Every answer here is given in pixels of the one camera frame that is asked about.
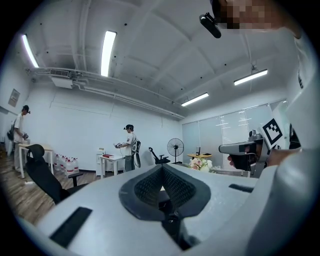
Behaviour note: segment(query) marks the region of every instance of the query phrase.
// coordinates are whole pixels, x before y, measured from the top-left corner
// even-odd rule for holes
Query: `wooden floor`
[[[36,224],[44,216],[54,203],[45,192],[36,184],[25,185],[26,181],[31,181],[24,172],[25,178],[21,178],[20,172],[12,169],[13,159],[7,157],[0,159],[0,180],[1,188],[6,193],[8,202],[11,204],[13,212],[32,224]],[[59,180],[64,189],[73,187],[73,180],[68,179],[62,172],[54,172],[54,176]],[[77,178],[78,185],[91,183],[99,180],[95,173],[84,173]]]

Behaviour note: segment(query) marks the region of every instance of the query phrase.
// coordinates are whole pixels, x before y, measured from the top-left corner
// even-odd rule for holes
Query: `white t-shirt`
[[[131,133],[129,133],[128,134],[128,138],[126,139],[126,142],[125,143],[127,143],[127,144],[129,144],[129,146],[126,146],[125,148],[124,148],[124,154],[126,155],[126,156],[132,156],[132,149],[131,149],[131,147],[132,147],[132,143],[134,143],[135,141],[137,140],[137,137],[136,137],[136,135],[133,133],[133,132],[131,132]]]
[[[23,123],[24,123],[24,117],[22,114],[18,114],[15,120],[14,128],[17,128],[20,130],[21,133],[23,133]],[[14,130],[14,142],[15,143],[22,143],[22,137]]]
[[[299,93],[290,103],[286,115],[304,149],[320,147],[320,68],[317,54],[307,35],[295,38],[299,72],[293,86]]]

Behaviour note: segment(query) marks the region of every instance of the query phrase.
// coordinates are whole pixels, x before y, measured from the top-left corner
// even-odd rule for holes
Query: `chair armrest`
[[[68,178],[70,179],[70,178],[74,178],[82,175],[84,175],[83,172],[77,172],[77,173],[68,175]]]
[[[70,179],[70,178],[73,179],[73,186],[74,186],[74,187],[78,186],[78,184],[77,184],[77,177],[82,176],[82,175],[84,175],[82,172],[77,172],[77,173],[68,175],[68,178],[69,178],[69,179]]]

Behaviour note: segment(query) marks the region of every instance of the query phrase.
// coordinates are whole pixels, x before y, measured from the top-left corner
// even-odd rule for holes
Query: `red object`
[[[104,158],[110,158],[110,157],[113,157],[113,155],[112,154],[103,154],[102,155]]]

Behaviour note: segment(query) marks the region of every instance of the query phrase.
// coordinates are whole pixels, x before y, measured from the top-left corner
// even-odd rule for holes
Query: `man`
[[[304,90],[307,86],[316,86],[319,79],[319,64],[317,55],[307,36],[292,17],[273,0],[210,0],[212,11],[218,27],[221,29],[232,29],[238,33],[268,32],[281,28],[288,29],[294,36],[298,53],[299,72],[297,74],[296,86]],[[312,132],[308,124],[301,124],[296,118],[294,108],[288,109],[287,116],[291,120],[297,120],[292,126],[301,141],[307,143],[307,147],[315,144]],[[276,150],[273,149],[268,159],[268,166],[279,165],[285,158],[300,152],[300,149]],[[261,149],[257,147],[257,156],[261,155]],[[229,156],[230,165],[234,166]]]
[[[132,152],[132,145],[137,140],[136,135],[134,134],[134,126],[132,124],[128,124],[124,130],[128,133],[128,137],[126,139],[126,142],[122,145],[118,145],[117,148],[125,148],[125,162],[124,162],[124,168],[125,172],[129,172],[132,170],[135,170],[135,156]]]
[[[20,114],[16,117],[14,121],[14,169],[16,171],[20,171],[20,159],[19,159],[19,144],[23,142],[23,139],[27,138],[27,135],[24,134],[23,130],[23,123],[24,123],[24,116],[30,113],[29,106],[23,106],[23,109]]]

